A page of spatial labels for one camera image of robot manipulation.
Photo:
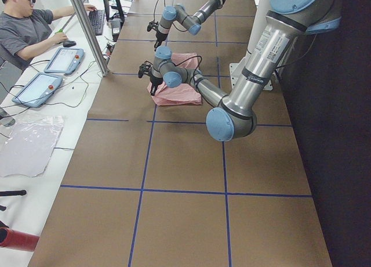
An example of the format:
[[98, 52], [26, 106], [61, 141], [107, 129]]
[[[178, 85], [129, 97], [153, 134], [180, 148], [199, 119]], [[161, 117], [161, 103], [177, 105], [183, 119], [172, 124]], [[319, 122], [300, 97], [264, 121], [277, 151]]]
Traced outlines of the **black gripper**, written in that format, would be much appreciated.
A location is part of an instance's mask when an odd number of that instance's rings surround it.
[[138, 77], [143, 78], [144, 75], [150, 78], [150, 83], [152, 83], [150, 95], [154, 96], [159, 85], [163, 83], [163, 78], [154, 75], [152, 72], [152, 64], [150, 62], [144, 62], [139, 66]]
[[147, 26], [147, 32], [150, 32], [152, 30], [156, 31], [157, 41], [154, 44], [154, 51], [156, 51], [157, 48], [159, 46], [162, 46], [163, 42], [167, 39], [168, 29], [162, 27], [158, 21], [150, 21]]

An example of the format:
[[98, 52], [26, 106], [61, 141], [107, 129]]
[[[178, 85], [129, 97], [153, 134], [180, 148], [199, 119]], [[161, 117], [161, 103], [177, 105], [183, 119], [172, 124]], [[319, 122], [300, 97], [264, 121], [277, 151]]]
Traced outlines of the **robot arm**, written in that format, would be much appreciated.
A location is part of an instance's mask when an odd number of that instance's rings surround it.
[[165, 6], [162, 12], [160, 21], [151, 21], [147, 26], [147, 31], [156, 31], [156, 43], [154, 50], [166, 41], [171, 26], [174, 21], [177, 21], [182, 27], [185, 28], [191, 35], [197, 35], [201, 30], [201, 25], [206, 19], [212, 15], [216, 10], [221, 9], [226, 0], [208, 0], [197, 12], [189, 15], [186, 9], [181, 4], [173, 6]]
[[170, 88], [181, 84], [193, 87], [211, 105], [206, 116], [208, 133], [215, 140], [226, 142], [250, 135], [257, 118], [253, 105], [293, 40], [301, 35], [335, 30], [341, 20], [342, 0], [268, 0], [266, 26], [253, 52], [241, 60], [241, 72], [230, 93], [213, 85], [197, 69], [185, 69], [172, 61], [172, 51], [163, 42], [174, 22], [196, 35], [201, 25], [226, 0], [208, 0], [195, 14], [189, 15], [181, 5], [166, 6], [160, 21], [151, 21], [148, 30], [155, 30], [153, 62], [144, 62], [138, 76], [147, 75], [154, 95], [160, 84]]

